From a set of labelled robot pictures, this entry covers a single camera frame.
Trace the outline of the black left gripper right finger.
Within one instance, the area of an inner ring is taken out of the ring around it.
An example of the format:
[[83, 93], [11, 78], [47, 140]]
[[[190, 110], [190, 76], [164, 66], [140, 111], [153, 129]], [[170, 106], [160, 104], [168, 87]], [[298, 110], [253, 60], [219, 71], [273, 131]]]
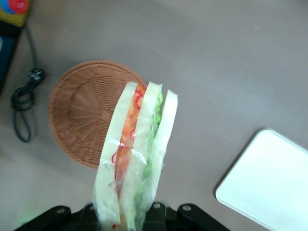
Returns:
[[147, 212], [145, 231], [228, 231], [224, 225], [194, 204], [183, 204], [177, 210], [154, 203]]

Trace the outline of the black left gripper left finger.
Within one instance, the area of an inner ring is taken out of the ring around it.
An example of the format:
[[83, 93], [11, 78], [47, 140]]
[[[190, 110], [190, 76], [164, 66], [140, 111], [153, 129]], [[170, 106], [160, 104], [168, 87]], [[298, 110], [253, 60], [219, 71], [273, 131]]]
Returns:
[[55, 206], [25, 222], [17, 231], [97, 231], [99, 222], [92, 204], [73, 213], [71, 208]]

